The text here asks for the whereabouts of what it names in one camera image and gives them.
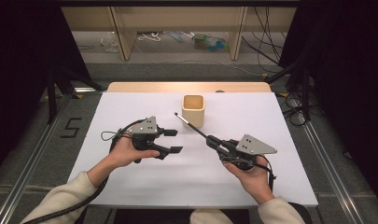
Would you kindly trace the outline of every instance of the white tabletop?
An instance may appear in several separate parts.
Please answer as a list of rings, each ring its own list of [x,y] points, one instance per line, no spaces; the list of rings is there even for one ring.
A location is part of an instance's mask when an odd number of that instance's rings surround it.
[[[177,136],[161,136],[155,143],[183,149],[163,161],[144,159],[139,164],[119,168],[91,204],[120,208],[256,205],[238,179],[223,167],[216,152],[206,145],[205,139],[174,115],[174,112],[181,113],[185,94],[196,93],[103,93],[69,179],[89,170],[107,155],[111,141],[103,141],[101,132],[115,132],[138,119],[155,116],[160,127],[178,130]],[[249,133],[276,148],[276,154],[267,155],[277,175],[273,193],[290,202],[318,205],[273,93],[197,94],[205,98],[202,132],[223,140],[240,140]]]

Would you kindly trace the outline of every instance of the black wall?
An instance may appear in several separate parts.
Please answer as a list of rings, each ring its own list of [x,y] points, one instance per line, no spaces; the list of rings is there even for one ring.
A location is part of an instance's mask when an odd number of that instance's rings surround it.
[[[378,197],[378,2],[340,1],[334,6],[341,8],[324,27],[330,30],[326,44],[308,64],[323,109]],[[298,9],[283,66],[297,59],[303,48],[297,40],[309,37],[325,11]]]
[[[47,86],[47,74],[56,66],[91,80],[61,9],[2,1],[0,164],[17,145]]]

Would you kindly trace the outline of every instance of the sleeve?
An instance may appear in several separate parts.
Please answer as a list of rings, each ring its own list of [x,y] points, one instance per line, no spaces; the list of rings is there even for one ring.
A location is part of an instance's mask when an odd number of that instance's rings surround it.
[[[300,214],[285,199],[274,198],[259,206],[259,215],[265,224],[304,223]]]
[[[231,220],[220,210],[217,209],[196,209],[189,217],[189,224],[232,224]]]
[[[67,207],[80,203],[90,197],[96,188],[90,182],[87,173],[82,171],[65,185],[52,189],[38,207],[36,207],[21,223],[42,217]],[[75,223],[85,206],[61,217],[56,217],[44,223]]]

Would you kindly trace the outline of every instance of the metal rail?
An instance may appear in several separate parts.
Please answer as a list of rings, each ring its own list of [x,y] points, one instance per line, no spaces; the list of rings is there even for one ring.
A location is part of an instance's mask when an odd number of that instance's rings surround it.
[[[20,177],[17,179],[16,183],[14,184],[11,192],[8,194],[6,200],[4,201],[3,205],[0,208],[0,224],[8,223],[15,208],[17,207],[18,202],[21,199],[23,192],[25,191],[25,187],[28,184],[29,180],[32,177],[32,174],[35,171],[36,166],[38,165],[49,140],[52,136],[52,133],[55,130],[55,127],[59,121],[59,118],[65,109],[67,103],[70,100],[70,96],[66,95],[62,98],[61,101],[61,108],[58,111],[56,117],[54,118],[53,122],[48,124],[45,131],[41,135],[34,151],[31,154],[28,162],[26,162],[25,167],[23,168]]]
[[[346,217],[348,218],[349,223],[364,223],[363,218],[357,210],[357,205],[349,194],[345,184],[341,180],[311,121],[307,121],[303,127],[308,139],[311,142],[311,145],[313,146],[315,154],[322,165],[323,170],[325,171],[331,187],[333,188],[334,193],[339,200]]]

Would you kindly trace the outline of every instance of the cable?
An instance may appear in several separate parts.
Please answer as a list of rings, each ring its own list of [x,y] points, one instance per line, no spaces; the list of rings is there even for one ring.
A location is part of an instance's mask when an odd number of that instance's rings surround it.
[[[265,171],[267,171],[269,173],[269,176],[268,176],[268,185],[271,189],[271,191],[273,191],[273,181],[276,179],[276,176],[273,174],[273,167],[271,166],[271,163],[270,161],[265,158],[265,156],[263,155],[256,155],[256,156],[260,156],[262,157],[264,160],[266,160],[267,164],[270,165],[270,168],[268,168],[267,166],[263,166],[263,165],[260,165],[260,164],[254,164],[253,166],[256,166],[258,168],[261,168]],[[224,157],[221,159],[221,162],[222,163],[231,163],[231,162],[244,162],[246,164],[249,164],[249,161],[246,161],[246,160],[243,160],[243,159],[239,159],[239,158],[235,158],[235,157]]]
[[[260,44],[259,44],[259,49],[261,49],[261,44],[262,44],[262,42],[263,42],[263,41],[262,41],[263,38],[264,38],[264,33],[263,33],[263,36],[262,36],[261,41],[260,41]],[[258,54],[258,62],[259,62],[260,67],[261,67],[262,69],[264,69],[265,71],[270,72],[270,73],[276,73],[276,72],[274,72],[274,71],[270,71],[270,70],[264,68],[264,67],[261,65],[261,63],[260,63],[260,58],[259,58],[259,54]]]
[[[292,97],[290,97],[290,96],[291,96],[291,94],[289,94],[285,98],[285,101],[282,104],[280,104],[281,107],[283,105],[286,105],[289,108],[289,110],[283,111],[282,114],[284,114],[284,118],[288,119],[289,122],[292,125],[302,126],[302,125],[306,124],[308,120],[302,112],[303,107],[302,107],[302,103],[301,103],[301,96],[299,94],[298,94],[298,96],[292,96]],[[290,101],[294,101],[295,105],[291,105],[289,103]],[[309,109],[318,108],[318,107],[319,107],[319,105],[308,105]],[[319,117],[325,117],[324,114],[318,114],[318,113],[315,113],[314,111],[311,111],[311,110],[309,112],[311,114],[319,116]]]
[[[254,36],[258,41],[262,41],[262,40],[260,40],[260,39],[255,35],[254,32],[252,32],[252,36]],[[271,44],[271,43],[267,43],[267,42],[264,42],[264,41],[262,41],[262,42],[263,42],[263,44],[270,45],[270,46],[274,46],[274,47],[276,47],[276,48],[282,49],[281,46],[277,46],[277,45],[274,45],[274,44]]]
[[[257,53],[261,54],[262,56],[266,57],[268,60],[270,60],[271,62],[275,63],[275,64],[278,64],[278,62],[272,58],[270,58],[269,56],[267,56],[265,53],[261,52],[259,49],[256,49],[255,47],[251,46],[245,39],[244,37],[242,36],[242,39],[244,40],[244,42],[246,42],[246,44],[252,48],[253,50],[255,50]]]
[[[187,34],[186,32],[183,32],[183,31],[181,31],[180,33],[181,33],[182,35],[186,35],[186,36],[188,36],[188,37],[190,37],[190,38],[193,38],[193,37],[195,36],[195,34],[194,34],[192,31],[190,31],[189,34]]]
[[[135,43],[133,43],[133,45],[139,50],[140,53],[142,53],[142,55],[144,56],[144,58],[146,58],[147,62],[148,63],[154,63],[154,64],[159,64],[159,63],[218,63],[218,64],[221,64],[221,65],[224,65],[226,67],[229,67],[229,68],[233,68],[233,69],[237,69],[237,70],[240,70],[240,71],[243,71],[245,73],[248,73],[252,76],[255,76],[255,77],[261,77],[260,74],[255,74],[255,73],[251,73],[251,72],[248,72],[240,67],[235,67],[235,66],[231,66],[231,65],[228,65],[228,64],[224,64],[224,63],[220,63],[220,62],[217,62],[217,61],[209,61],[209,60],[205,60],[205,61],[199,61],[199,60],[184,60],[184,61],[176,61],[176,62],[152,62],[150,59],[148,59],[145,55],[145,53],[140,50],[140,48],[137,47],[137,45]]]
[[[255,9],[255,12],[256,12],[256,15],[259,19],[259,22],[260,22],[260,25],[261,25],[261,28],[263,29],[263,37],[261,38],[261,42],[260,44],[263,42],[263,38],[264,38],[264,35],[266,35],[268,37],[268,39],[270,40],[271,42],[271,45],[273,46],[273,53],[275,54],[275,57],[277,58],[277,60],[279,61],[279,58],[280,58],[280,55],[279,53],[277,52],[275,46],[274,46],[274,43],[273,43],[273,39],[271,38],[271,30],[270,30],[270,23],[269,23],[269,14],[270,14],[270,8],[269,7],[266,7],[266,22],[265,24],[263,24],[259,14],[258,14],[258,11],[257,9],[254,7]]]
[[[317,100],[317,97],[316,97],[316,94],[314,94],[312,91],[309,91],[309,102],[312,103],[311,105],[308,105],[309,108],[312,108],[313,110],[310,110],[309,112],[315,116],[318,116],[318,117],[325,117],[325,112],[323,111],[323,109],[321,108],[318,100]],[[296,99],[300,99],[301,94],[300,93],[297,93],[297,98]]]
[[[111,137],[109,137],[109,138],[104,138],[104,133],[112,133],[112,134],[114,134],[114,135],[111,136]],[[114,132],[102,132],[102,133],[101,133],[101,138],[102,138],[102,140],[104,140],[104,141],[109,141],[110,139],[114,138],[115,136],[116,136],[116,133],[114,133]]]
[[[140,123],[142,121],[143,121],[143,119],[132,122],[131,124],[127,125],[124,129],[120,130],[120,133],[125,133],[131,126],[133,126],[134,124]],[[119,136],[117,134],[115,134],[113,136],[113,141],[112,141],[112,144],[110,146],[109,152],[114,148],[114,146],[116,145],[118,140],[119,140]],[[58,211],[58,212],[54,212],[54,213],[51,213],[51,214],[48,214],[48,215],[44,215],[42,217],[34,218],[32,220],[25,222],[24,224],[36,224],[36,223],[45,222],[45,221],[53,219],[55,217],[61,217],[63,215],[66,215],[68,213],[71,213],[73,211],[78,210],[79,208],[89,204],[92,200],[94,200],[104,190],[108,179],[109,179],[109,176],[102,182],[101,186],[92,194],[92,196],[88,197],[83,202],[77,203],[75,205],[72,205],[72,206],[65,208],[65,209]]]
[[[152,37],[149,37],[149,36],[142,33],[142,36],[138,37],[138,40],[149,39],[149,40],[156,41],[156,42],[161,41],[161,38],[159,38],[159,33],[150,33],[150,34],[151,34]]]

